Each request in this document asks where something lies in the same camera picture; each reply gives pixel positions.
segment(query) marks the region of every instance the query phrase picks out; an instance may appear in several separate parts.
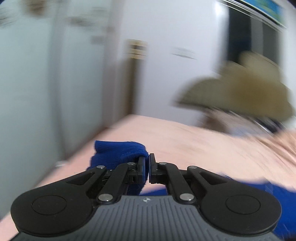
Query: colorful poster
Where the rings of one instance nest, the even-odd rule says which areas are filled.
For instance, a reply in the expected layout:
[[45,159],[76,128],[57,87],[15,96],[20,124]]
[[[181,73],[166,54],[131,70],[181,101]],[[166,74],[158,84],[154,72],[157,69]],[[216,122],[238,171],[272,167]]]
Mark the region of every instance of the colorful poster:
[[283,24],[282,8],[272,0],[243,0]]

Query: circular cap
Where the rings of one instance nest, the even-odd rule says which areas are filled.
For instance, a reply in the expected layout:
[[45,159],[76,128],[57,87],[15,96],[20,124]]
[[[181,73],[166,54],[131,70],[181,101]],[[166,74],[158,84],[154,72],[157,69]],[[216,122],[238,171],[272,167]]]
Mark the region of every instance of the circular cap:
[[111,194],[107,194],[107,193],[105,193],[105,194],[101,194],[101,195],[98,197],[98,199],[99,199],[100,201],[103,201],[103,202],[108,202],[108,201],[111,201],[111,200],[113,199],[113,196],[112,196]]
[[238,214],[252,214],[260,208],[260,202],[251,196],[236,195],[226,200],[226,206]]
[[191,201],[194,199],[194,196],[190,193],[183,193],[180,195],[180,199],[183,201]]
[[48,195],[37,198],[32,203],[35,212],[42,215],[54,215],[65,209],[67,202],[60,196]]

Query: silver screw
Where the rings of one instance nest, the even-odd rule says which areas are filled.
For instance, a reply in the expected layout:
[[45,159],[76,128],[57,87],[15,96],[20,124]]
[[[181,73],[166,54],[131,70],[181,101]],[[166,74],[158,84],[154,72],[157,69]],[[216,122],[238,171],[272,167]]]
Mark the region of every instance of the silver screw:
[[183,193],[180,195],[180,199],[183,201],[191,201],[194,199],[194,196],[190,193]]
[[108,193],[105,193],[105,194],[101,194],[98,199],[100,201],[103,201],[103,202],[108,202],[108,201],[111,201],[113,199],[113,196],[111,194],[108,194]]

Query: olive green object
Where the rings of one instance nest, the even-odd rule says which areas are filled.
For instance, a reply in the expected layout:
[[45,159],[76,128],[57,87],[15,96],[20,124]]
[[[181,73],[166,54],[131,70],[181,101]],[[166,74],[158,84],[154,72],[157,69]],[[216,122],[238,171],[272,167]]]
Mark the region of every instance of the olive green object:
[[244,52],[240,63],[228,61],[220,78],[204,78],[190,86],[180,104],[233,111],[252,117],[285,121],[294,113],[288,88],[281,83],[278,66],[262,55]]

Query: gray plastic panel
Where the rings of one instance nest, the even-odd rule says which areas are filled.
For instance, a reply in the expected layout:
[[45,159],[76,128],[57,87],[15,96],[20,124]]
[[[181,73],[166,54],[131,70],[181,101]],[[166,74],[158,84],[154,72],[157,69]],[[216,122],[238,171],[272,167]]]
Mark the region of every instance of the gray plastic panel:
[[257,237],[225,234],[206,223],[192,205],[172,196],[122,196],[118,203],[100,206],[80,229],[59,237],[25,233],[13,241],[279,241],[273,233]]

